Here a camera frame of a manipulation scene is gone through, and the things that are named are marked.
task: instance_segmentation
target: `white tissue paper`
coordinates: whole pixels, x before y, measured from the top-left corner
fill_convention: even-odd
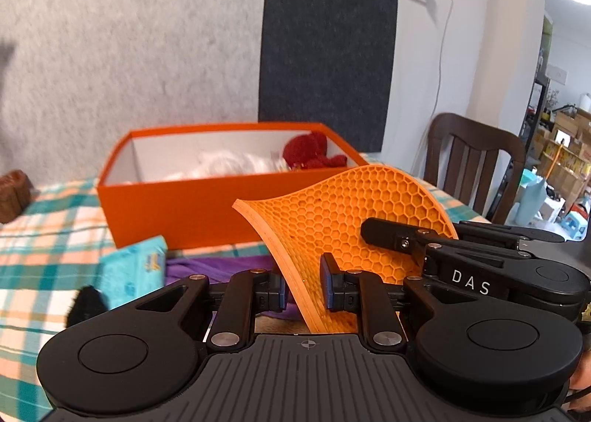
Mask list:
[[[194,178],[225,177],[227,175],[270,174],[289,170],[283,157],[273,154],[261,157],[231,150],[210,150],[199,153],[197,166],[186,172],[174,172],[165,181]]]

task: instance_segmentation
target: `red knitted item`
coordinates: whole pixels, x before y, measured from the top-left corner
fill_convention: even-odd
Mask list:
[[[321,132],[311,132],[292,138],[283,149],[283,158],[290,168],[346,167],[347,157],[326,157],[328,141]]]

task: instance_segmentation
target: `crosshair mark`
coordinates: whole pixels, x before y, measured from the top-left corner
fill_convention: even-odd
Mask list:
[[[311,348],[316,347],[316,342],[314,340],[305,340],[300,344],[303,348],[306,348],[307,350],[310,350]]]

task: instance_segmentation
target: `wooden chair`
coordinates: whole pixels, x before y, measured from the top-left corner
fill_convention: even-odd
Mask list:
[[[447,137],[453,137],[453,143],[447,162],[443,190],[458,198],[463,204],[469,205],[476,184],[476,196],[472,209],[481,215],[491,186],[499,150],[509,153],[513,162],[512,173],[491,220],[493,223],[505,223],[515,200],[525,165],[525,146],[522,141],[510,132],[466,119],[466,117],[453,113],[439,114],[429,128],[424,175],[424,179],[434,186],[437,185],[439,174],[441,147]],[[464,164],[467,148],[468,156]],[[485,153],[484,162],[480,178],[477,180],[476,176],[483,152]],[[460,179],[460,171],[463,166],[465,166],[465,170]],[[456,190],[460,180],[461,184],[457,194]]]

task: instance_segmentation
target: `honeycomb pattern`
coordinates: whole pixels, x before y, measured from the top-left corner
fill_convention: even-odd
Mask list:
[[[312,333],[356,332],[356,316],[324,308],[320,256],[332,252],[342,270],[378,273],[401,283],[420,268],[410,255],[378,249],[360,237],[368,217],[431,228],[457,239],[443,207],[414,178],[383,165],[357,167],[270,200],[236,200],[277,261]]]

